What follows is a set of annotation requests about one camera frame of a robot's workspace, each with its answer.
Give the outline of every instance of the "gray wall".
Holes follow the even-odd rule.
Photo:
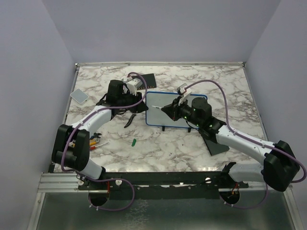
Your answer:
[[[0,229],[26,229],[74,62],[40,0],[0,4]]]
[[[247,61],[280,0],[43,0],[76,62]]]
[[[282,0],[248,59],[247,74],[269,140],[287,141],[307,166],[306,65],[307,1]],[[306,192],[306,181],[294,185],[307,229]]]

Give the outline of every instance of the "marble table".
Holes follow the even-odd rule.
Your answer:
[[[66,124],[77,122],[88,114],[107,92],[112,79],[121,79],[129,72],[154,73],[157,88],[150,91],[175,92],[183,83],[201,79],[217,81],[227,96],[230,124],[249,135],[264,138],[244,70],[240,66],[113,66],[80,67],[75,89],[89,95],[84,105],[71,101]],[[225,120],[225,106],[219,89],[212,83],[193,86],[193,93],[206,94],[213,115]],[[211,156],[196,130],[148,126],[145,113],[137,114],[132,124],[124,128],[130,112],[118,115],[98,129],[102,133],[102,148],[91,151],[90,158],[108,172],[189,172],[216,171],[231,161],[254,163],[245,154],[234,149]]]

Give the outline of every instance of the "green object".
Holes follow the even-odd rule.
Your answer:
[[[135,142],[136,142],[136,139],[133,139],[133,142],[132,142],[132,145],[131,145],[132,147],[135,146]]]

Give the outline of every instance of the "table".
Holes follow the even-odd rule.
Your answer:
[[[201,79],[217,81],[224,89],[234,128],[249,135],[264,138],[257,110],[241,66],[83,66],[80,67],[74,89],[89,95],[84,105],[71,101],[66,124],[71,125],[88,114],[107,92],[110,80],[121,79],[129,72],[154,73],[157,88],[150,91],[175,92],[183,83]],[[221,92],[212,83],[193,86],[193,93],[206,94],[213,115],[225,120],[225,107]],[[216,171],[231,161],[254,163],[255,160],[230,149],[211,156],[196,130],[148,126],[145,113],[137,114],[132,124],[124,128],[131,113],[118,115],[98,129],[102,133],[102,148],[91,151],[90,158],[104,166],[108,172],[190,172]],[[60,172],[57,165],[55,172]]]

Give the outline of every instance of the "blue frame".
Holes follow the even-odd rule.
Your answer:
[[[147,94],[148,94],[148,93],[176,94],[176,95],[179,96],[179,94],[178,94],[177,92],[157,92],[157,91],[148,91]],[[200,96],[200,97],[205,97],[206,99],[208,99],[208,96],[205,95],[205,94],[191,94],[191,96]],[[148,126],[155,126],[155,125],[149,125],[149,124],[147,123],[147,111],[145,111],[145,123],[146,123],[146,125],[148,125]],[[155,127],[188,128],[188,127],[178,127],[178,126],[155,126]]]

